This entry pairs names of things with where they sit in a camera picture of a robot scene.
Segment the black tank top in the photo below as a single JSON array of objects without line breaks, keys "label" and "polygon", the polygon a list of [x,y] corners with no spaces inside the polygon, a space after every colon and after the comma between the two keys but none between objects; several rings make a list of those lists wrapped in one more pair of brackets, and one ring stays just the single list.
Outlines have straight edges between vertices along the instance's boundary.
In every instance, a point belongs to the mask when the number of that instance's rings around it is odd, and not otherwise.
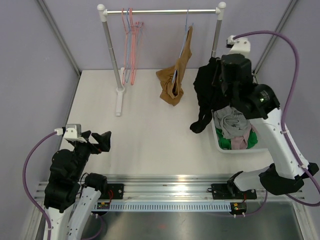
[{"label": "black tank top", "polygon": [[222,93],[221,60],[211,57],[209,63],[198,69],[193,83],[196,92],[199,114],[198,120],[190,125],[190,130],[201,133],[212,120],[212,111],[217,111],[229,105]]}]

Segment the grey tank top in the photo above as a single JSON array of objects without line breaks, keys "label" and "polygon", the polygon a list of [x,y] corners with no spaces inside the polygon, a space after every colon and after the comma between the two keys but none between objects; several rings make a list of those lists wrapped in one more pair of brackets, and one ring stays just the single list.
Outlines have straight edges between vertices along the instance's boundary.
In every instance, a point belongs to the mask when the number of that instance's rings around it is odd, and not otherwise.
[{"label": "grey tank top", "polygon": [[213,113],[214,126],[222,131],[225,139],[243,136],[250,128],[251,123],[242,112],[234,107],[226,106]]}]

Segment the brown tank top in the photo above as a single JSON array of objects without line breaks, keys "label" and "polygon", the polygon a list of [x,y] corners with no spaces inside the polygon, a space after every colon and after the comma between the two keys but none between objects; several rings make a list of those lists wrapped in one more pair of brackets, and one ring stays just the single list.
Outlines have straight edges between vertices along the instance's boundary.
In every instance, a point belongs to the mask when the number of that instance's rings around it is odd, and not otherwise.
[{"label": "brown tank top", "polygon": [[191,40],[193,35],[193,26],[188,27],[186,40],[182,52],[174,66],[164,68],[156,72],[160,81],[162,92],[160,98],[166,103],[176,106],[184,95],[182,81],[187,68],[189,59],[192,56]]}]

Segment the blue hanger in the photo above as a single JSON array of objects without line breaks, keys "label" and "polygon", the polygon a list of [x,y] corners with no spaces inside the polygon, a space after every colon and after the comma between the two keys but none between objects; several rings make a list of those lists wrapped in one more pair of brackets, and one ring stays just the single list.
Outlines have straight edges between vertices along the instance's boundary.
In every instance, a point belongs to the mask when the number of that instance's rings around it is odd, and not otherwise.
[{"label": "blue hanger", "polygon": [[[182,43],[182,47],[181,47],[181,50],[180,50],[180,54],[179,54],[178,59],[180,59],[180,58],[182,57],[183,51],[184,51],[185,46],[186,46],[187,37],[188,37],[189,31],[190,31],[190,28],[194,25],[193,23],[192,23],[191,25],[188,24],[189,12],[190,12],[190,10],[188,9],[188,10],[186,11],[186,18],[185,18],[184,38],[183,38],[183,43]],[[174,72],[173,72],[172,80],[171,80],[171,83],[172,83],[172,84],[173,84],[173,83],[175,82],[175,80],[177,79],[177,75],[178,75],[178,71],[175,69]]]},{"label": "blue hanger", "polygon": [[132,51],[132,24],[131,24],[131,8],[127,9],[126,12],[126,21],[128,26],[128,32],[127,32],[127,50],[126,50],[126,70],[125,70],[125,83],[129,82],[130,73],[131,73],[131,51]]}]

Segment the pink tank top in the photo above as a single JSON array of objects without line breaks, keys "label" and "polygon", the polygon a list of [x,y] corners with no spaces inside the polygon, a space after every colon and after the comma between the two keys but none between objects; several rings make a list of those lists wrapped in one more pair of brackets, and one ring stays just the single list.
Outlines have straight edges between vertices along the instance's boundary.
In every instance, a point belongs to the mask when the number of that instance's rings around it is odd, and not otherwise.
[{"label": "pink tank top", "polygon": [[258,143],[258,136],[253,125],[244,133],[243,136],[237,136],[231,139],[232,150],[247,150],[253,148]]}]

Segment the green tank top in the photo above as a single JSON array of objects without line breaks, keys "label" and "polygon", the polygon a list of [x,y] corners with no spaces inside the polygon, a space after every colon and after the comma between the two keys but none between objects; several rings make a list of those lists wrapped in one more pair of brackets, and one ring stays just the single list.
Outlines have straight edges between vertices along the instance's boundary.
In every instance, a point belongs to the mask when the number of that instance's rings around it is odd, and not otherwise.
[{"label": "green tank top", "polygon": [[223,132],[221,129],[215,128],[215,132],[218,139],[218,145],[223,150],[232,150],[231,149],[231,139],[226,139],[223,136]]}]

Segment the pink hanger with clothes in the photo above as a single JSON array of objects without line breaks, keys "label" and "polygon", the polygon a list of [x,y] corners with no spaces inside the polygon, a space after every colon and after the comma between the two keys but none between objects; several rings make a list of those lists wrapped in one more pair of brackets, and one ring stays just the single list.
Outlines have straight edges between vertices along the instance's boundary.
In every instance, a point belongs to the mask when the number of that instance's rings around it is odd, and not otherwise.
[{"label": "pink hanger with clothes", "polygon": [[137,46],[136,46],[136,51],[135,51],[135,72],[134,72],[134,84],[135,84],[135,79],[136,79],[136,72],[137,72],[137,64],[138,64],[138,55],[140,51],[140,43],[141,43],[141,38],[143,35],[143,28],[144,28],[144,23],[142,21],[139,21],[139,34],[138,37],[136,38]]}]

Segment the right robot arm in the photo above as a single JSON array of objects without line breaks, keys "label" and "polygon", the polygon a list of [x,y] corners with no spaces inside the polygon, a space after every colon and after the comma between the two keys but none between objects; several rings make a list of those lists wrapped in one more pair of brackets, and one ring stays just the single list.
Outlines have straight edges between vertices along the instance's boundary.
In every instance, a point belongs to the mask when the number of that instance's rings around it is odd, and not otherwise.
[{"label": "right robot arm", "polygon": [[223,55],[218,63],[220,75],[214,81],[231,106],[256,128],[273,160],[266,168],[235,173],[226,183],[228,195],[239,198],[245,191],[260,188],[275,196],[296,193],[319,167],[299,154],[282,121],[284,111],[276,94],[268,85],[254,83],[251,61],[242,54]]}]

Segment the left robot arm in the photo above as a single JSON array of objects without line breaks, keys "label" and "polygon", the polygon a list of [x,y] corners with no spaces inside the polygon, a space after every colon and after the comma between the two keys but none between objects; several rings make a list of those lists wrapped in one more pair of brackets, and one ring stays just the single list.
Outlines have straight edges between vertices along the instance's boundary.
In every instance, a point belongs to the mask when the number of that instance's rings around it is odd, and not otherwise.
[{"label": "left robot arm", "polygon": [[73,150],[63,149],[53,155],[44,191],[48,239],[79,240],[96,201],[107,194],[112,196],[104,175],[90,173],[84,186],[80,184],[89,157],[110,151],[111,136],[111,131],[98,134],[89,130],[80,132],[74,127],[65,129],[63,139]]}]

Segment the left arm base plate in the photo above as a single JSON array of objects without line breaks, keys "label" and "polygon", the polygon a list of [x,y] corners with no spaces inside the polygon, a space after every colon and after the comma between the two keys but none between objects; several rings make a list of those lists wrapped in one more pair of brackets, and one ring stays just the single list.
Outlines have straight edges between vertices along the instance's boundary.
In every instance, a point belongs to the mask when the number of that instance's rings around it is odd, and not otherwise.
[{"label": "left arm base plate", "polygon": [[109,183],[106,193],[100,196],[100,200],[122,200],[124,196],[124,184],[123,183]]}]

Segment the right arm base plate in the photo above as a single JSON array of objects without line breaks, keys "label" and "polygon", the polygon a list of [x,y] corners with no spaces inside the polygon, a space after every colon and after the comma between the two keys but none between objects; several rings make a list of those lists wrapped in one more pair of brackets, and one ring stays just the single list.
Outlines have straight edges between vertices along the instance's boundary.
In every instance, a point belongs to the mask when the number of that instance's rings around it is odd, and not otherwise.
[{"label": "right arm base plate", "polygon": [[258,198],[254,189],[247,191],[229,190],[226,183],[213,183],[207,188],[207,192],[212,194],[214,200],[256,200]]}]

